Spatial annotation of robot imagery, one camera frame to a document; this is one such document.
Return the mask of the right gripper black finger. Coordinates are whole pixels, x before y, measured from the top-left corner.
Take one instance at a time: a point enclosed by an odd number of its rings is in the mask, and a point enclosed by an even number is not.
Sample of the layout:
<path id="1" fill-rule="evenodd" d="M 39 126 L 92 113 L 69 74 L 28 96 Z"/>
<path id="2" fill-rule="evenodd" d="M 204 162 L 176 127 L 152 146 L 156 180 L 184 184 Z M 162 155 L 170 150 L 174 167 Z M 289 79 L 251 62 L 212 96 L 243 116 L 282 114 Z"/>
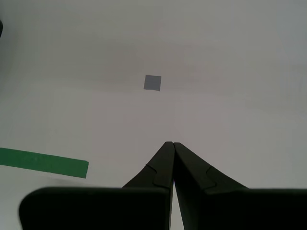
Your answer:
<path id="1" fill-rule="evenodd" d="M 252 189 L 174 143 L 174 180 L 186 230 L 305 230 L 305 189 Z"/>
<path id="2" fill-rule="evenodd" d="M 24 230 L 168 230 L 174 144 L 166 142 L 121 188 L 45 187 L 20 203 Z"/>

